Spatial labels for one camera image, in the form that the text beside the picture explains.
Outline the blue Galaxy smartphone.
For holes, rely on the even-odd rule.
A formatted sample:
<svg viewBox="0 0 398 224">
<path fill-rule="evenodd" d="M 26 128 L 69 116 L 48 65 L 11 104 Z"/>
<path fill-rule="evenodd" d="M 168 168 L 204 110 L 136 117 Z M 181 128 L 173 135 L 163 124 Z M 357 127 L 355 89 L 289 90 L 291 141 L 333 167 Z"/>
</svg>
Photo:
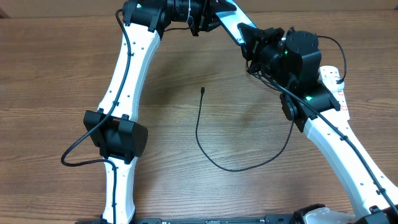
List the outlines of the blue Galaxy smartphone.
<svg viewBox="0 0 398 224">
<path fill-rule="evenodd" d="M 236 7 L 236 10 L 217 12 L 216 16 L 220 20 L 223 28 L 234 40 L 234 42 L 238 46 L 242 46 L 245 44 L 245 41 L 243 39 L 241 31 L 239 30 L 238 24 L 243 23 L 253 28 L 256 28 L 256 25 L 233 0 L 226 0 L 226 2 L 234 5 Z"/>
</svg>

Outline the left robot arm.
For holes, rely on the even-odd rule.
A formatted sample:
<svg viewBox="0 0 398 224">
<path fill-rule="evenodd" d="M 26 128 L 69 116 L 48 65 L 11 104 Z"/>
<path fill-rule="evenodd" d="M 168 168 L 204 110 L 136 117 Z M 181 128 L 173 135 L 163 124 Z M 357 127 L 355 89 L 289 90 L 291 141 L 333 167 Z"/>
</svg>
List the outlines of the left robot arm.
<svg viewBox="0 0 398 224">
<path fill-rule="evenodd" d="M 171 22 L 186 22 L 192 34 L 219 26 L 218 12 L 234 12 L 229 1 L 126 1 L 123 39 L 111 83 L 84 124 L 106 169 L 106 206 L 100 223 L 132 223 L 134 171 L 148 130 L 138 124 L 139 102 L 150 63 Z"/>
</svg>

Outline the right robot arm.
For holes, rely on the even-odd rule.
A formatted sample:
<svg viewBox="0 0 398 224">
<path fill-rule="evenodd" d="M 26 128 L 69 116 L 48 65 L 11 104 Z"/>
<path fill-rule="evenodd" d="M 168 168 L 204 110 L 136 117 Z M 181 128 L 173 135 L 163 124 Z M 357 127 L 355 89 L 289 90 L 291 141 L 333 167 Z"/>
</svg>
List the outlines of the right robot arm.
<svg viewBox="0 0 398 224">
<path fill-rule="evenodd" d="M 397 223 L 397 186 L 378 168 L 348 124 L 338 71 L 320 66 L 316 34 L 238 24 L 248 72 L 280 92 L 287 119 L 321 151 L 345 189 L 356 223 Z"/>
</svg>

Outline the white charger plug adapter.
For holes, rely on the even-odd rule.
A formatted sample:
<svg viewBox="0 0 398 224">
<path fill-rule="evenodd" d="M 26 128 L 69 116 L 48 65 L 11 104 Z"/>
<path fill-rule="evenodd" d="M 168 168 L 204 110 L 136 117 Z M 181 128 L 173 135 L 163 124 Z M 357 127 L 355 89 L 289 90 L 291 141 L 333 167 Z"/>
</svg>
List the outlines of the white charger plug adapter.
<svg viewBox="0 0 398 224">
<path fill-rule="evenodd" d="M 345 83 L 338 83 L 340 80 L 339 77 L 326 77 L 321 76 L 322 83 L 330 90 L 332 93 L 337 93 L 339 91 L 343 91 L 345 87 Z"/>
</svg>

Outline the white power strip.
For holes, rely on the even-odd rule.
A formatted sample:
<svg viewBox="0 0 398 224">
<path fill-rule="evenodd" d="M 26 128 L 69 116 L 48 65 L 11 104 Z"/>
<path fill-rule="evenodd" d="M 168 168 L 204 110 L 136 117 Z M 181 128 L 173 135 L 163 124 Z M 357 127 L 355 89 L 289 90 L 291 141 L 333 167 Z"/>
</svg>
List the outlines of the white power strip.
<svg viewBox="0 0 398 224">
<path fill-rule="evenodd" d="M 343 119 L 348 121 L 350 119 L 348 105 L 345 98 L 344 87 L 345 83 L 337 84 L 340 80 L 340 74 L 336 67 L 330 65 L 321 66 L 318 70 L 319 80 L 331 91 L 333 96 L 340 104 L 339 114 L 342 115 Z"/>
</svg>

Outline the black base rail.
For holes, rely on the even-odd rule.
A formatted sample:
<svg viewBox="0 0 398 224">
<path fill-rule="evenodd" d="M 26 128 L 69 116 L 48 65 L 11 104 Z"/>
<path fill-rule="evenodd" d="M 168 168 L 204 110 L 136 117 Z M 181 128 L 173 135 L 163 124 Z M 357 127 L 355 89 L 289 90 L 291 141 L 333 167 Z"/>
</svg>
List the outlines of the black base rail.
<svg viewBox="0 0 398 224">
<path fill-rule="evenodd" d="M 162 220 L 160 218 L 133 217 L 129 224 L 299 224 L 303 220 L 295 219 L 293 215 L 266 215 L 264 217 L 240 218 L 191 218 Z"/>
</svg>

